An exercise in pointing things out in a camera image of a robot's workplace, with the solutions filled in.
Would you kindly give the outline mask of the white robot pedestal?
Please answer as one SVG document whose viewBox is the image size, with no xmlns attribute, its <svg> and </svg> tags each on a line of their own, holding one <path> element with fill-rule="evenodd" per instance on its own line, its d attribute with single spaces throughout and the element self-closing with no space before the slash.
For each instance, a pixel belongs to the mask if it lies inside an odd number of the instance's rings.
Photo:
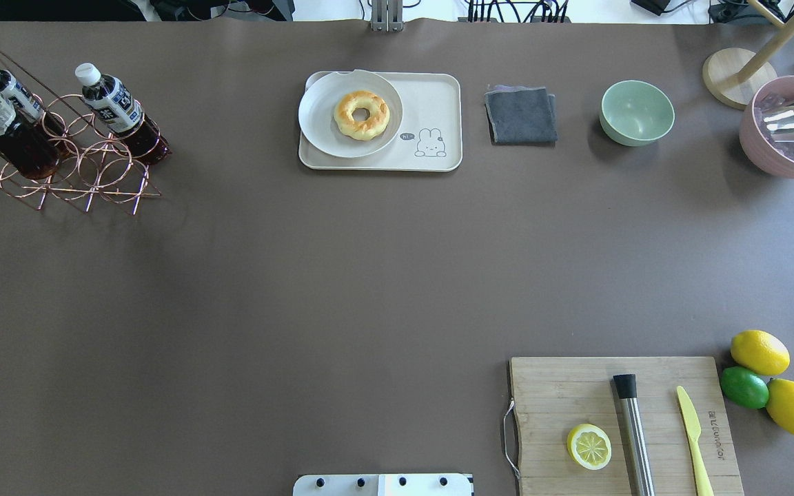
<svg viewBox="0 0 794 496">
<path fill-rule="evenodd" d="M 331 474 L 297 478 L 293 495 L 474 495 L 473 476 L 457 472 Z"/>
</svg>

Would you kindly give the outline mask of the steel muddler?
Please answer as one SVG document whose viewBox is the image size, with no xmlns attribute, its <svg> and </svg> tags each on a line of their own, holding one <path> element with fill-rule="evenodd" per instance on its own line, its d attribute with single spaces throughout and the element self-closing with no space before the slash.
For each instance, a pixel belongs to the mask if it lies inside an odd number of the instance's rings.
<svg viewBox="0 0 794 496">
<path fill-rule="evenodd" d="M 642 411 L 638 401 L 636 376 L 632 373 L 614 375 L 613 382 L 624 417 L 631 474 L 633 474 L 637 495 L 655 495 L 653 471 L 649 461 Z"/>
</svg>

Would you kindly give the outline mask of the yellow plastic knife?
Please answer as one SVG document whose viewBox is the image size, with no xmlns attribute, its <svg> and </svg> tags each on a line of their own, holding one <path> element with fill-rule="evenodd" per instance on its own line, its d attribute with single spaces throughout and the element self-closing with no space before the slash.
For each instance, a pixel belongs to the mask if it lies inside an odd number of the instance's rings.
<svg viewBox="0 0 794 496">
<path fill-rule="evenodd" d="M 715 495 L 702 457 L 702 450 L 700 450 L 699 439 L 702 435 L 702 425 L 700 424 L 696 408 L 683 386 L 675 387 L 675 395 L 680 403 L 680 412 L 684 430 L 686 430 L 696 493 L 697 495 Z"/>
</svg>

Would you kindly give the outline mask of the grey folded cloth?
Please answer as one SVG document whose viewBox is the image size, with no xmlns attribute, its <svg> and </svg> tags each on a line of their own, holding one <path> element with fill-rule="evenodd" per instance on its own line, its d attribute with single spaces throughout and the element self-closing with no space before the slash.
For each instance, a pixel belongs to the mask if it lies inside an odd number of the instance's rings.
<svg viewBox="0 0 794 496">
<path fill-rule="evenodd" d="M 543 145 L 558 140 L 556 96 L 546 87 L 495 85 L 485 107 L 496 145 Z"/>
</svg>

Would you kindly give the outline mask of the tea bottle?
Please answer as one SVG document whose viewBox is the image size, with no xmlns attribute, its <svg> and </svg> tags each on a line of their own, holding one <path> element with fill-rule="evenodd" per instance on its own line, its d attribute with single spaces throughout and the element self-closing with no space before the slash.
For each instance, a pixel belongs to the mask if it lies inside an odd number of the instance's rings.
<svg viewBox="0 0 794 496">
<path fill-rule="evenodd" d="M 42 101 L 20 82 L 9 70 L 0 69 L 0 94 L 9 100 L 33 125 L 52 137 L 63 137 L 63 123 L 47 113 Z"/>
<path fill-rule="evenodd" d="M 47 135 L 36 129 L 16 107 L 0 94 L 0 157 L 31 180 L 57 172 L 59 154 Z"/>
<path fill-rule="evenodd" d="M 104 74 L 92 63 L 76 66 L 82 99 L 130 155 L 145 165 L 160 163 L 170 146 L 157 124 L 146 116 L 141 103 L 120 79 Z"/>
</svg>

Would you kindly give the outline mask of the white plate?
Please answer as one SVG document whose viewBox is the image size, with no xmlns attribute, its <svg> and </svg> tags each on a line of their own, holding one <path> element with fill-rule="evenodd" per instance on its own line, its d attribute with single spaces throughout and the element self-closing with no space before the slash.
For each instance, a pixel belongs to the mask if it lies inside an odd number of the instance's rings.
<svg viewBox="0 0 794 496">
<path fill-rule="evenodd" d="M 359 90 L 375 93 L 388 103 L 390 123 L 385 132 L 371 141 L 356 141 L 340 133 L 333 111 L 340 98 Z M 368 70 L 334 72 L 323 76 L 303 95 L 298 119 L 306 139 L 324 153 L 341 158 L 359 158 L 373 154 L 397 135 L 403 118 L 403 101 L 396 88 L 383 76 Z"/>
</svg>

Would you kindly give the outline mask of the green lime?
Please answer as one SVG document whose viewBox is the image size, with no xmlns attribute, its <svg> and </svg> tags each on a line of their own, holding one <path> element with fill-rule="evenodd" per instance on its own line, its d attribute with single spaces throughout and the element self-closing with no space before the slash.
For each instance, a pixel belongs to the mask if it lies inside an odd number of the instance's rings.
<svg viewBox="0 0 794 496">
<path fill-rule="evenodd" d="M 721 373 L 720 387 L 725 398 L 747 409 L 765 408 L 770 399 L 766 382 L 746 367 L 725 368 Z"/>
</svg>

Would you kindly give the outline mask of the aluminium frame post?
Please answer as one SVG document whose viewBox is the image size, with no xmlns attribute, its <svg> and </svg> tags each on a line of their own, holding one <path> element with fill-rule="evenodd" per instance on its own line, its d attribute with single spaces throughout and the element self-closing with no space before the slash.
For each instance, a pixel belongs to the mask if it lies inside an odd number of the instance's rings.
<svg viewBox="0 0 794 496">
<path fill-rule="evenodd" d="M 403 31 L 405 26 L 403 21 L 403 10 L 403 1 L 401 0 L 372 0 L 371 31 Z"/>
</svg>

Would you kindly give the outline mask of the pink bowl with ice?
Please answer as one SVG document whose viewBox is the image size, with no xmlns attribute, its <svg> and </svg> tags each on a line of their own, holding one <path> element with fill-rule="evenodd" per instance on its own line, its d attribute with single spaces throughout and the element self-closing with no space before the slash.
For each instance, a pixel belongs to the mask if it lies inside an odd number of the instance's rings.
<svg viewBox="0 0 794 496">
<path fill-rule="evenodd" d="M 794 75 L 779 76 L 763 85 L 754 94 L 740 123 L 738 136 L 740 136 L 741 148 L 752 164 L 763 172 L 781 178 L 794 178 L 794 151 L 775 147 L 758 123 L 759 110 L 765 107 L 762 101 L 769 95 L 776 95 L 786 103 L 794 101 Z"/>
</svg>

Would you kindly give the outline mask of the donut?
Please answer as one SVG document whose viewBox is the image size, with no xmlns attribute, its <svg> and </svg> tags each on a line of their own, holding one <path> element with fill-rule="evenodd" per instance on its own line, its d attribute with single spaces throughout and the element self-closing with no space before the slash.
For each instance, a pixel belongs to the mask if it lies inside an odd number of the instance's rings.
<svg viewBox="0 0 794 496">
<path fill-rule="evenodd" d="M 391 110 L 387 101 L 368 90 L 343 95 L 333 111 L 340 133 L 356 141 L 371 141 L 385 132 Z"/>
</svg>

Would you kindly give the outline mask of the beige tray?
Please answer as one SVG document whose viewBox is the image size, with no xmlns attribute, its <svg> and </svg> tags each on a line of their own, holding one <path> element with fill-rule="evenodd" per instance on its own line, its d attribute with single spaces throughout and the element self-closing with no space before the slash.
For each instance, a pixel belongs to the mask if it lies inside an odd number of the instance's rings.
<svg viewBox="0 0 794 496">
<path fill-rule="evenodd" d="M 309 76 L 305 92 L 323 76 Z M 448 74 L 373 72 L 387 79 L 403 101 L 397 135 L 381 150 L 359 158 L 341 158 L 319 150 L 301 130 L 298 156 L 306 167 L 375 172 L 452 172 L 463 158 L 460 84 Z"/>
</svg>

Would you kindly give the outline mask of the half lemon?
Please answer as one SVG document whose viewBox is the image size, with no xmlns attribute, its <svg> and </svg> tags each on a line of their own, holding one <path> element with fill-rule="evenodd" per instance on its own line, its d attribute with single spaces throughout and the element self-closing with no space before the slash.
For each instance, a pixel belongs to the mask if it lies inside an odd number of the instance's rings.
<svg viewBox="0 0 794 496">
<path fill-rule="evenodd" d="M 595 424 L 582 423 L 571 428 L 565 446 L 570 458 L 586 470 L 602 470 L 611 461 L 611 440 Z"/>
</svg>

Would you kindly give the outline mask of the wooden cutting board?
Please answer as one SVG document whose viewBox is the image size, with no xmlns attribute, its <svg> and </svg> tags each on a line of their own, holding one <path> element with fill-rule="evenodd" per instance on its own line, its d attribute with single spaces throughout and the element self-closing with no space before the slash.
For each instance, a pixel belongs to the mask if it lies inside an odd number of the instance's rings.
<svg viewBox="0 0 794 496">
<path fill-rule="evenodd" d="M 644 440 L 658 495 L 694 495 L 692 455 L 675 390 L 690 396 L 700 452 L 716 495 L 742 495 L 731 427 L 712 357 L 514 357 L 509 363 L 518 433 L 521 495 L 634 495 L 613 377 L 636 376 Z M 609 464 L 586 470 L 570 458 L 567 436 L 590 423 L 608 434 Z"/>
</svg>

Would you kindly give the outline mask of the green bowl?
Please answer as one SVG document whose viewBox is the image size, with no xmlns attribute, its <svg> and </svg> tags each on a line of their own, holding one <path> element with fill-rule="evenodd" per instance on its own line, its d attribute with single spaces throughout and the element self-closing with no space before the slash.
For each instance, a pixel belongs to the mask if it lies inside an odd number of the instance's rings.
<svg viewBox="0 0 794 496">
<path fill-rule="evenodd" d="M 605 134 L 621 145 L 639 147 L 666 136 L 675 123 L 667 95 L 645 81 L 620 81 L 602 95 L 599 122 Z"/>
</svg>

